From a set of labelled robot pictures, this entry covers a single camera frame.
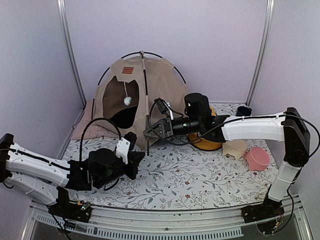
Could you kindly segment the cream pet bowl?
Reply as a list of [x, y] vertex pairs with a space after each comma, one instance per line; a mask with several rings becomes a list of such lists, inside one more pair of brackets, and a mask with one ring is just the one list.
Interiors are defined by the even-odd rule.
[[244, 140], [232, 140], [222, 144], [223, 155], [234, 157], [235, 160], [242, 158], [248, 149], [248, 145]]

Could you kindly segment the right aluminium frame post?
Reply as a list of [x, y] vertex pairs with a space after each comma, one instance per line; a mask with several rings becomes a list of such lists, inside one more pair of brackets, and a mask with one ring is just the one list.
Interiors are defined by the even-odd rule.
[[258, 49], [258, 55], [257, 55], [257, 59], [256, 59], [254, 71], [253, 71], [249, 92], [245, 102], [247, 106], [252, 105], [254, 95], [258, 87], [258, 82], [259, 82], [260, 74], [262, 71], [264, 57], [265, 57], [265, 53], [268, 45], [268, 39], [269, 39], [271, 27], [272, 27], [274, 7], [275, 7], [275, 0], [266, 1], [266, 10], [265, 10], [261, 40], [260, 40], [259, 49]]

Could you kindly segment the yellow pet bowl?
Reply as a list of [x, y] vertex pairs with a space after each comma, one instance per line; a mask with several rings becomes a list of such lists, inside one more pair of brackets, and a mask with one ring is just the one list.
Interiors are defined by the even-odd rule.
[[[211, 115], [216, 116], [216, 112], [215, 112], [214, 108], [212, 106], [209, 106], [209, 107], [211, 109]], [[190, 133], [187, 136], [187, 139], [189, 142], [191, 142], [191, 141], [195, 140], [197, 137], [198, 137], [198, 133]], [[213, 141], [209, 141], [204, 138], [199, 138], [197, 141], [192, 142], [191, 145], [199, 150], [211, 152], [211, 151], [216, 151], [216, 150], [221, 149], [223, 143], [213, 142]]]

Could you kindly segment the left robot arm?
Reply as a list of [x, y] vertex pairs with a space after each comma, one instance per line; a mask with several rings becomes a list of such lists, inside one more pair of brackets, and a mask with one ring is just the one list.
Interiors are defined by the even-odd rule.
[[129, 132], [114, 150], [100, 148], [85, 160], [55, 159], [29, 151], [6, 133], [0, 139], [0, 181], [21, 188], [27, 195], [48, 206], [52, 215], [88, 223], [92, 208], [88, 201], [71, 202], [69, 190], [100, 189], [123, 175], [134, 180], [145, 157], [134, 151], [137, 137]]

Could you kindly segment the pink checkered cushion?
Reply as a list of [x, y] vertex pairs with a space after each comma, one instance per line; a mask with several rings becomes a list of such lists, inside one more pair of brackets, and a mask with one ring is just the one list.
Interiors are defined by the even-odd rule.
[[[83, 130], [85, 129], [86, 125], [92, 120], [92, 105], [93, 105], [93, 100], [89, 100], [84, 108], [84, 113], [79, 121], [79, 123], [75, 126], [71, 140], [80, 140], [81, 136], [83, 134]], [[113, 131], [110, 131], [106, 128], [103, 128], [97, 123], [92, 123], [88, 129], [85, 132], [84, 135], [84, 140], [90, 140], [90, 139], [95, 139], [95, 138], [100, 138], [100, 137], [108, 137], [108, 138], [116, 138], [118, 137], [118, 134], [116, 134], [115, 129], [113, 128]]]

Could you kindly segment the aluminium frame post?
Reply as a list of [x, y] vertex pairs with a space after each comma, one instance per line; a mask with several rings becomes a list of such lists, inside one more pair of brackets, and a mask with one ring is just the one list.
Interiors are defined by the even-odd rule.
[[262, 71], [264, 57], [265, 57], [265, 53], [268, 45], [268, 39], [269, 39], [271, 27], [272, 27], [274, 7], [275, 7], [275, 0], [266, 1], [266, 10], [265, 10], [261, 40], [260, 40], [259, 49], [258, 49], [258, 55], [257, 55], [257, 59], [256, 59], [254, 71], [253, 71], [249, 92], [245, 102], [247, 106], [252, 105], [254, 95], [258, 87], [258, 82], [259, 82], [260, 74]]
[[79, 71], [78, 71], [78, 67], [77, 67], [77, 63], [76, 63], [76, 58], [75, 58], [75, 54], [73, 51], [70, 29], [69, 29], [69, 24], [68, 24], [67, 11], [66, 11], [66, 2], [64, 0], [57, 0], [56, 3], [57, 3], [59, 21], [60, 21], [62, 35], [63, 35], [65, 46], [66, 46], [68, 59], [70, 62], [70, 66], [71, 66], [72, 74], [74, 77], [76, 89], [78, 91], [78, 94], [79, 94], [79, 97], [81, 100], [82, 108], [84, 109], [87, 104], [87, 99], [86, 99], [83, 85], [82, 85], [82, 82], [80, 79], [80, 75], [79, 75]]

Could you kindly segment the left aluminium frame post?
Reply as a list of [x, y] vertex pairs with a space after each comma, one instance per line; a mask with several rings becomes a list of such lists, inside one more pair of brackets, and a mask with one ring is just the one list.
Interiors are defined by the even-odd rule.
[[59, 21], [60, 21], [62, 35], [63, 35], [65, 46], [66, 46], [68, 59], [70, 62], [70, 66], [71, 66], [72, 74], [74, 77], [76, 89], [78, 91], [78, 94], [79, 94], [79, 97], [81, 100], [82, 108], [84, 109], [87, 104], [87, 99], [86, 99], [83, 85], [82, 85], [82, 82], [80, 79], [80, 75], [79, 75], [79, 71], [78, 71], [78, 67], [77, 67], [77, 63], [76, 63], [76, 58], [75, 58], [75, 54], [73, 51], [70, 29], [69, 29], [69, 24], [68, 24], [67, 11], [66, 11], [66, 2], [64, 0], [57, 0], [56, 3], [57, 3]]

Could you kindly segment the dark blue mug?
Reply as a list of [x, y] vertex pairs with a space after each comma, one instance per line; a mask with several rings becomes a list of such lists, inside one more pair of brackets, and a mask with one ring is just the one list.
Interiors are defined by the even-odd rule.
[[235, 115], [237, 117], [249, 117], [252, 115], [252, 109], [246, 106], [239, 106]]

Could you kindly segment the front aluminium rail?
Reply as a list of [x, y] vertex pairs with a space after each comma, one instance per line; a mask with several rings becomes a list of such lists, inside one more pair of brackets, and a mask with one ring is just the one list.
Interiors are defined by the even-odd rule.
[[140, 210], [94, 206], [88, 223], [63, 227], [40, 203], [29, 206], [24, 240], [313, 240], [299, 196], [284, 198], [279, 232], [265, 234], [276, 218], [245, 222], [242, 206], [200, 210]]

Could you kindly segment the pink pet bowl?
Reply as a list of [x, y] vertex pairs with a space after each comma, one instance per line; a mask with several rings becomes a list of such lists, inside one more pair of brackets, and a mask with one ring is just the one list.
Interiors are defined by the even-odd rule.
[[245, 155], [250, 171], [264, 171], [269, 166], [271, 159], [269, 154], [260, 147], [252, 147]]

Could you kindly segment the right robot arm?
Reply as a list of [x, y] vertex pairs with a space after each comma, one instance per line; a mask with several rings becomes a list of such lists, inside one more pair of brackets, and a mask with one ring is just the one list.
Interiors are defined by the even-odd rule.
[[310, 153], [309, 122], [294, 107], [285, 112], [258, 116], [213, 116], [207, 96], [189, 93], [184, 97], [185, 117], [167, 116], [155, 123], [148, 122], [143, 135], [167, 142], [171, 137], [199, 133], [212, 142], [229, 143], [236, 140], [271, 140], [285, 144], [285, 154], [278, 173], [268, 188], [263, 202], [241, 209], [245, 223], [258, 222], [264, 235], [279, 232], [279, 221], [285, 213], [282, 200], [296, 182], [302, 168], [312, 156]]

